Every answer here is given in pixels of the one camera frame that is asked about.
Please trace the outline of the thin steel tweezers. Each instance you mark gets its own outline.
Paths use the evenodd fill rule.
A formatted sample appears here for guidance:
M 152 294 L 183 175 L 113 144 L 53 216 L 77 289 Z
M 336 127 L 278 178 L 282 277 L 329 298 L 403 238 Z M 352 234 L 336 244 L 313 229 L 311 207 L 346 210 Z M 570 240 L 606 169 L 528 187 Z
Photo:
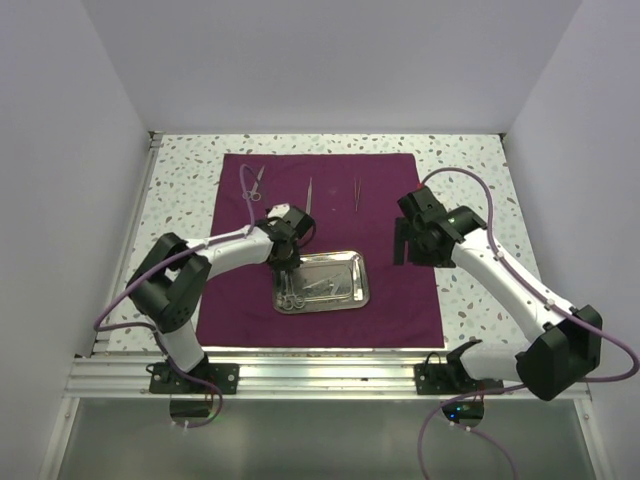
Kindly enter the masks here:
M 360 197 L 361 197 L 361 188 L 362 188 L 362 180 L 361 178 L 357 177 L 354 178 L 354 212 L 358 212 L 359 210 L 359 203 L 360 203 Z

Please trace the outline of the steel surgical scissors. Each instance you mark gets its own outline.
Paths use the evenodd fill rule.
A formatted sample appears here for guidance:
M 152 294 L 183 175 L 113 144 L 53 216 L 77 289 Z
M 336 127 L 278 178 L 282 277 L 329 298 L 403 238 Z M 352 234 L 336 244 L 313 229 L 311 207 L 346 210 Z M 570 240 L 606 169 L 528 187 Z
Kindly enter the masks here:
M 251 202 L 258 202 L 262 198 L 260 191 L 261 180 L 264 175 L 265 166 L 261 166 L 257 175 L 254 177 L 253 185 L 250 189 L 243 193 L 243 198 L 248 199 Z

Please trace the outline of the stainless steel instrument tray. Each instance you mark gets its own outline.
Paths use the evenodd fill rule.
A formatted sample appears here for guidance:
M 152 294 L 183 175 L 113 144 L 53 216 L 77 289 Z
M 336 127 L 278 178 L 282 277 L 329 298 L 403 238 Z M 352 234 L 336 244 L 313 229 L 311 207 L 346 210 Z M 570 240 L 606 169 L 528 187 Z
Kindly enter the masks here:
M 370 299 L 364 256 L 353 250 L 301 256 L 301 264 L 273 275 L 273 308 L 284 315 L 364 307 Z

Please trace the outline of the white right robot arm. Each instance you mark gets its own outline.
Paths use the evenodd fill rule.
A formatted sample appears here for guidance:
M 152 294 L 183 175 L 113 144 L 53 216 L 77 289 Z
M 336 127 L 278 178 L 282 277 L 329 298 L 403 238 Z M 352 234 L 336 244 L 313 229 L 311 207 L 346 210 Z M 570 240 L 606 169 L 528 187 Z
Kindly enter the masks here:
M 398 201 L 394 263 L 458 267 L 478 281 L 516 322 L 522 345 L 469 340 L 444 362 L 414 368 L 421 394 L 471 393 L 519 382 L 544 401 L 595 370 L 601 359 L 600 314 L 574 307 L 548 290 L 496 243 L 488 224 L 467 206 L 447 210 L 427 187 Z

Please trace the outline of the steel forceps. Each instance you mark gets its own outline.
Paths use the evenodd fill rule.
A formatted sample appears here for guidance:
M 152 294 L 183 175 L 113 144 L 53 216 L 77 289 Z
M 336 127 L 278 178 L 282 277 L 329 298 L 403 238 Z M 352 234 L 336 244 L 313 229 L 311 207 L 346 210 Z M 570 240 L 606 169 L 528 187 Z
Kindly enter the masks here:
M 307 187 L 306 207 L 305 207 L 305 212 L 307 215 L 311 215 L 312 192 L 313 192 L 313 178 L 310 177 L 308 187 Z

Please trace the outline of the purple surgical cloth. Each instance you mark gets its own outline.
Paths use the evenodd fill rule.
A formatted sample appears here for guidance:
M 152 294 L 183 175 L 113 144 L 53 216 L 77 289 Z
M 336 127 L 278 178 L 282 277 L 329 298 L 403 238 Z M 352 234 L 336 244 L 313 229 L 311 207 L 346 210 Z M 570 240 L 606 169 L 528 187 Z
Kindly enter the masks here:
M 211 232 L 239 228 L 246 204 L 241 165 L 265 166 L 262 211 L 273 204 L 306 204 L 313 178 L 311 216 L 317 233 L 308 253 L 354 250 L 364 256 L 370 285 L 362 308 L 284 315 L 273 308 L 272 271 L 252 265 L 207 283 L 197 322 L 204 346 L 305 348 L 441 348 L 443 328 L 435 272 L 410 263 L 393 264 L 398 200 L 417 188 L 411 154 L 240 155 L 227 154 L 216 196 Z M 361 178 L 354 212 L 354 178 Z

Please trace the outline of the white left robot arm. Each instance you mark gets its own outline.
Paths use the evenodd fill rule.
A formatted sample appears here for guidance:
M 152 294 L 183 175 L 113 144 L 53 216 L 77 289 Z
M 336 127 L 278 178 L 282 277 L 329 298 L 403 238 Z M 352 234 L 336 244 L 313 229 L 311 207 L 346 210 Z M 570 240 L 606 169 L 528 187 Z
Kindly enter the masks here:
M 235 231 L 196 240 L 160 237 L 129 280 L 126 296 L 151 321 L 175 384 L 193 393 L 209 377 L 208 356 L 191 321 L 208 281 L 251 265 L 295 269 L 301 265 L 300 242 L 315 231 L 309 213 L 285 203 Z

